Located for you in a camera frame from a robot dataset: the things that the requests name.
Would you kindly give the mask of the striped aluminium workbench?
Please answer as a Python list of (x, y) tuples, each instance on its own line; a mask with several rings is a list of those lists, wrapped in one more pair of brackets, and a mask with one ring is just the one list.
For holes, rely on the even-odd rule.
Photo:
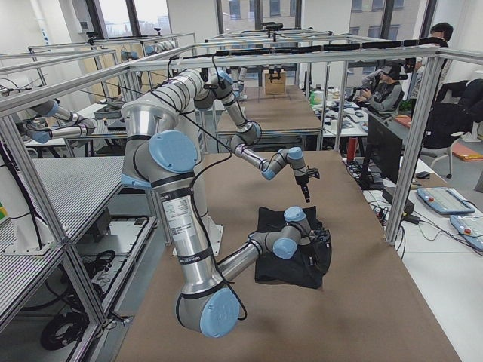
[[(87, 233), (122, 189), (120, 156), (38, 158), (33, 164), (61, 224), (66, 227), (66, 235), (71, 244), (76, 244)], [(134, 233), (129, 239), (132, 250), (123, 253), (125, 262), (108, 286), (102, 301), (104, 310), (110, 309), (117, 299), (134, 260), (155, 227), (155, 217), (149, 211), (141, 213), (135, 207), (127, 206), (119, 215), (126, 219), (144, 216), (148, 221), (143, 227), (130, 227)], [(1, 226), (2, 327), (10, 323), (63, 258), (62, 247), (50, 247), (44, 256), (34, 256), (31, 253), (9, 255), (5, 249), (13, 242), (13, 226), (11, 222), (4, 222)]]

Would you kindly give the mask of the black printed t-shirt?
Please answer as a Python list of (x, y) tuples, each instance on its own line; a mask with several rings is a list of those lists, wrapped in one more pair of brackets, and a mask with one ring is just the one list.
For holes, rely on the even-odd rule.
[[(312, 230), (325, 229), (317, 219), (315, 206), (303, 209)], [(331, 251), (317, 251), (311, 243), (301, 245), (290, 259), (264, 253), (255, 265), (254, 280), (259, 284), (293, 284), (318, 289), (331, 264)]]

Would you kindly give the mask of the black computer monitor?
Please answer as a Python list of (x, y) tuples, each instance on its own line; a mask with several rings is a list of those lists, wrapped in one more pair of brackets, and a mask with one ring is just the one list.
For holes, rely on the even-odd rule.
[(369, 115), (368, 139), (359, 177), (364, 190), (383, 189), (382, 178), (397, 183), (402, 139), (379, 119)]

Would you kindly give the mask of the seated person with headset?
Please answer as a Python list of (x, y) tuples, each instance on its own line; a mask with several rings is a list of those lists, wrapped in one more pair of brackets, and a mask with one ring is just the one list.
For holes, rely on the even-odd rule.
[(404, 96), (399, 82), (401, 65), (389, 62), (366, 76), (362, 81), (361, 93), (354, 101), (378, 112), (383, 117), (395, 117)]

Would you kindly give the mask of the cardboard box on table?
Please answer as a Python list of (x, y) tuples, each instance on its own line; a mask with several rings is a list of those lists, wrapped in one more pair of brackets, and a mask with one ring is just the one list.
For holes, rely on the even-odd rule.
[(279, 95), (286, 93), (286, 72), (274, 72), (270, 74), (264, 72), (265, 85), (264, 90), (267, 95)]

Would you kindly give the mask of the aluminium cell frame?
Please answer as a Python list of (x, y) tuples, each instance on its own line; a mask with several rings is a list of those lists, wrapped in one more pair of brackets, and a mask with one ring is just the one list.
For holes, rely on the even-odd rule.
[[(423, 76), (417, 101), (415, 119), (409, 133), (409, 141), (423, 141), (423, 130), (429, 119), (429, 96), (436, 95), (437, 72), (442, 60), (456, 60), (465, 63), (482, 64), (482, 52), (462, 51), (443, 46), (441, 38), (422, 38), (404, 41), (376, 41), (360, 44), (334, 44), (317, 47), (295, 48), (302, 54), (317, 54), (315, 58), (349, 60), (349, 55), (361, 53), (387, 59), (402, 58), (402, 55), (427, 57), (428, 70)], [(256, 167), (261, 175), (271, 180), (290, 165), (297, 184), (301, 187), (306, 202), (310, 202), (308, 183), (310, 177), (319, 177), (318, 170), (309, 169), (300, 148), (281, 149), (271, 159), (259, 157), (250, 149), (261, 137), (261, 128), (255, 121), (245, 117), (232, 91), (228, 75), (217, 70), (217, 57), (247, 57), (253, 50), (217, 51), (205, 54), (211, 57), (211, 66), (216, 74), (210, 80), (205, 77), (201, 65), (196, 69), (184, 69), (150, 92), (127, 102), (122, 115), (128, 121), (128, 141), (122, 168), (121, 184), (136, 189), (158, 192), (163, 197), (162, 212), (168, 222), (169, 232), (177, 249), (178, 262), (183, 270), (185, 284), (178, 297), (175, 312), (184, 327), (197, 330), (206, 336), (224, 336), (233, 329), (244, 309), (230, 281), (254, 263), (264, 253), (272, 253), (279, 259), (290, 259), (302, 246), (315, 243), (314, 231), (309, 229), (306, 214), (300, 207), (289, 207), (285, 213), (285, 224), (281, 231), (255, 232), (249, 235), (244, 246), (234, 252), (226, 261), (216, 263), (209, 244), (208, 231), (198, 214), (195, 204), (195, 182), (203, 170), (195, 174), (198, 149), (194, 142), (181, 130), (176, 129), (181, 117), (188, 117), (188, 106), (204, 109), (215, 99), (222, 101), (230, 114), (237, 132), (232, 137), (229, 156), (246, 160)], [(27, 91), (26, 95), (12, 96), (1, 100), (1, 113), (10, 115), (25, 108), (37, 109), (45, 117), (59, 117), (60, 106), (48, 96), (67, 91), (68, 86), (88, 84), (88, 77)]]

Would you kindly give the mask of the black office chair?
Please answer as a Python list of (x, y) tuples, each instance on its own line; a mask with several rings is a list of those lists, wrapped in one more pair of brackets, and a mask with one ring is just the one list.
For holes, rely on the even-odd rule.
[(452, 177), (452, 145), (466, 132), (472, 131), (474, 123), (482, 122), (482, 79), (445, 83), (432, 104), (426, 124), (422, 148), (445, 150), (439, 158), (448, 156), (450, 162), (447, 178)]

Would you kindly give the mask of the blue white teach pendant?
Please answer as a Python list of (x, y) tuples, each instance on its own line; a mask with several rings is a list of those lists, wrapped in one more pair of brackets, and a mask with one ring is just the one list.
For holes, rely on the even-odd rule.
[(417, 189), (417, 196), (441, 215), (467, 215), (475, 212), (475, 208), (457, 196), (454, 189), (422, 187)]

